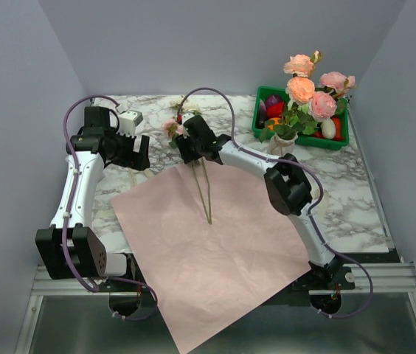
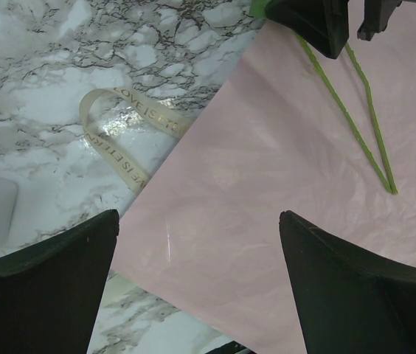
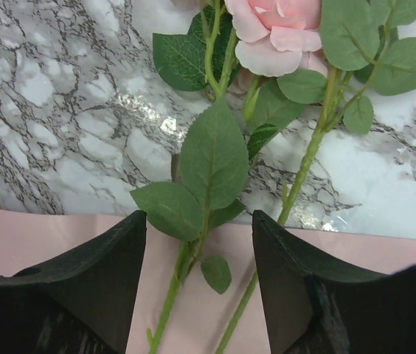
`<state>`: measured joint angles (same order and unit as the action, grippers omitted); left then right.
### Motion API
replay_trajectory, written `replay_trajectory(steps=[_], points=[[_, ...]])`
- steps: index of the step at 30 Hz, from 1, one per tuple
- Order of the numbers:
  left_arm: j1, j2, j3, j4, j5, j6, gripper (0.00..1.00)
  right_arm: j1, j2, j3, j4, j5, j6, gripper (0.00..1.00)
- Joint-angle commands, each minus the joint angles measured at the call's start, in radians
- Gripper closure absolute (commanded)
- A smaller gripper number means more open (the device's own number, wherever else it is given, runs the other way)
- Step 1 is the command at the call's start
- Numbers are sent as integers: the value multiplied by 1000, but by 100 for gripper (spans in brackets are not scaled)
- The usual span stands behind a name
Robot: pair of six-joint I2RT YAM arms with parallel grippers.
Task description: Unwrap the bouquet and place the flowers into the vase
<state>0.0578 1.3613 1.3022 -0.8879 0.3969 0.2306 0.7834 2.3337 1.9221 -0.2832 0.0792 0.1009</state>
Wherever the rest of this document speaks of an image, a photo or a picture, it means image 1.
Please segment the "beige printed ribbon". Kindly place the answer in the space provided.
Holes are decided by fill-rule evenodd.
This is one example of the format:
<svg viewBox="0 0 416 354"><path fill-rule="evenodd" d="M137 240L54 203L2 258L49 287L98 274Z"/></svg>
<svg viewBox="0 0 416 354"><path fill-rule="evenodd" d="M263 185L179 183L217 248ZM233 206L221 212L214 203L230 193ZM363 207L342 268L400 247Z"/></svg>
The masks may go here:
<svg viewBox="0 0 416 354"><path fill-rule="evenodd" d="M144 183L148 179L153 178L154 173L150 169L146 169L146 170L143 170L143 171L129 169L128 170L128 177L129 177L129 181L130 181L130 187L133 188L133 187L135 187L139 184Z"/></svg>

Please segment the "pink wrapping paper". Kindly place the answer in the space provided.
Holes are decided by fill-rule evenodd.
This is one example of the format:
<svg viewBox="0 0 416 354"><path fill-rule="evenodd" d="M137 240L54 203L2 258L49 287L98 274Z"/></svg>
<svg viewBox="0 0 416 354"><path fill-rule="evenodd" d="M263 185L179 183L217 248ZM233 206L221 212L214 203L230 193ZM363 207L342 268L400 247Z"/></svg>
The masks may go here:
<svg viewBox="0 0 416 354"><path fill-rule="evenodd" d="M212 225L190 167L178 165L111 205L180 353L188 353L308 272L292 223L265 184L207 162Z"/></svg>

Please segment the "peach pink flower stem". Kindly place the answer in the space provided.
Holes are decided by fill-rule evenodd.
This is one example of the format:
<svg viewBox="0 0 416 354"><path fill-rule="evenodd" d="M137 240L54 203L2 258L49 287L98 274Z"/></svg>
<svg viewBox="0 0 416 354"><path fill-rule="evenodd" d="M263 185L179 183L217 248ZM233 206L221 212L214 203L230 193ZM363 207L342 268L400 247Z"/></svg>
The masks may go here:
<svg viewBox="0 0 416 354"><path fill-rule="evenodd" d="M322 53L316 50L311 55L291 56L283 66L283 72L289 76L285 86L288 95L288 110L282 117L283 124L273 131L263 128L258 137L260 142L278 134L282 139L291 139L295 134L312 135L320 133L321 124L331 119L336 111L336 101L347 99L347 94L356 87L356 77L341 72L322 74L319 82L312 79Z"/></svg>

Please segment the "white flower stem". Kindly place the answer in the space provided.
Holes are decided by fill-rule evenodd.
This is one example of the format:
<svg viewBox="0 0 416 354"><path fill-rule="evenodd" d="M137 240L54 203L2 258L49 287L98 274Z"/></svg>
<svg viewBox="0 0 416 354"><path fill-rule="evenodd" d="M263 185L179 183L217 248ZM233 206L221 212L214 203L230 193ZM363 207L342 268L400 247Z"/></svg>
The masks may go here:
<svg viewBox="0 0 416 354"><path fill-rule="evenodd" d="M175 111L180 111L182 114L187 113L187 112L194 113L194 114L201 113L201 109L198 106L198 104L192 103L189 100L185 100L184 95L174 96L170 100L170 107L174 109Z"/></svg>

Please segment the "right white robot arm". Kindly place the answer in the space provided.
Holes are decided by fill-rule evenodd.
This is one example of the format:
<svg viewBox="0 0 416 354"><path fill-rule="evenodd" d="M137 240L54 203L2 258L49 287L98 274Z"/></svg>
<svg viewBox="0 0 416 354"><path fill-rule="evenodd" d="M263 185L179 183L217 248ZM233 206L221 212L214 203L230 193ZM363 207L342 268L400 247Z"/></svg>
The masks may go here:
<svg viewBox="0 0 416 354"><path fill-rule="evenodd" d="M326 289L336 283L343 262L330 250L320 228L312 220L312 187L295 156L255 153L236 145L226 134L215 135L200 115L186 121L178 117L176 122L183 129L183 135L177 137L175 143L184 163L204 158L239 168L263 180L270 204L294 225L306 248L313 284Z"/></svg>

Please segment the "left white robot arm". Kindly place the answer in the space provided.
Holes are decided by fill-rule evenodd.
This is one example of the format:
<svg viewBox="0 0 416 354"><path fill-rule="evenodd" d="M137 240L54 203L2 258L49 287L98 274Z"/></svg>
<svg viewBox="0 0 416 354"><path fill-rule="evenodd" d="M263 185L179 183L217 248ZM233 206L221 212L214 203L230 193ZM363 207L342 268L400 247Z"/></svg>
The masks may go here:
<svg viewBox="0 0 416 354"><path fill-rule="evenodd" d="M58 210L49 227L35 236L52 279L110 277L119 291L134 286L136 275L127 267L127 257L105 250L91 230L91 217L97 184L107 165L138 171L149 168L149 137L142 136L139 149L134 149L135 130L142 120L139 111L85 107L83 126L66 144L67 176Z"/></svg>

